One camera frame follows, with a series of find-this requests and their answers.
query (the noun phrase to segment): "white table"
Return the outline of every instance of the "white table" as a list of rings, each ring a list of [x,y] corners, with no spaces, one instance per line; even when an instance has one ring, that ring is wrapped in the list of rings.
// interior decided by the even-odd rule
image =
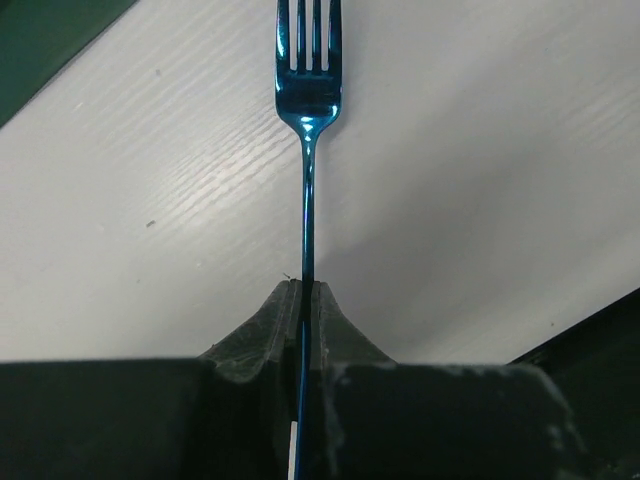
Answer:
[[[640,285],[640,2],[346,0],[317,276],[401,361]],[[0,358],[195,355],[299,275],[275,1],[142,0],[0,130]]]

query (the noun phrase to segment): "blue utensil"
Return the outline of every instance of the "blue utensil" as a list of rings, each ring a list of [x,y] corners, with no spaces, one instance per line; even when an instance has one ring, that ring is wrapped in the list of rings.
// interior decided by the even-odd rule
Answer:
[[[308,310],[314,282],[314,184],[315,150],[320,134],[331,125],[342,105],[342,8],[330,0],[327,69],[322,68],[321,0],[313,1],[311,63],[307,64],[306,0],[298,0],[296,66],[291,68],[289,0],[278,0],[276,25],[276,110],[302,143],[302,312],[300,332],[300,380],[298,386],[298,440],[296,477],[304,437],[304,400],[311,325]]]

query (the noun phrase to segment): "utensil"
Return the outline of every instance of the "utensil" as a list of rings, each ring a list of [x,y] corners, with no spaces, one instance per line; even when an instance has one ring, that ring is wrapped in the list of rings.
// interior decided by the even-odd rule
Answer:
[[[300,137],[302,144],[303,300],[299,332],[300,377],[298,386],[298,437],[296,476],[304,436],[304,400],[309,370],[311,290],[314,282],[314,188],[315,150],[320,134],[340,114],[342,105],[342,8],[330,0],[327,68],[322,68],[321,0],[313,1],[311,63],[307,63],[306,1],[298,0],[296,65],[291,67],[289,0],[278,0],[276,25],[276,110]]]

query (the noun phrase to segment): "fork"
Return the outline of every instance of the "fork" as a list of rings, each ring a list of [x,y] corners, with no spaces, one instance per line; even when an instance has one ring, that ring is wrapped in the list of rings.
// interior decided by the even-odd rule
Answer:
[[[311,347],[309,318],[314,282],[315,151],[318,137],[340,114],[342,106],[342,9],[330,0],[327,69],[322,68],[321,0],[313,0],[311,64],[307,64],[306,0],[298,0],[296,67],[291,68],[289,0],[278,0],[276,24],[276,111],[302,143],[302,308],[296,478],[300,474],[304,404]]]

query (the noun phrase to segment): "fork head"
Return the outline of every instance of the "fork head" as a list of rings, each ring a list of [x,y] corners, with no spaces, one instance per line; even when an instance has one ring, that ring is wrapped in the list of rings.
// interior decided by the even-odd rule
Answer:
[[[317,136],[342,106],[342,9],[330,0],[328,68],[322,68],[321,2],[313,0],[311,65],[307,65],[306,0],[298,0],[297,65],[291,68],[289,0],[278,0],[276,26],[276,110],[302,139]]]

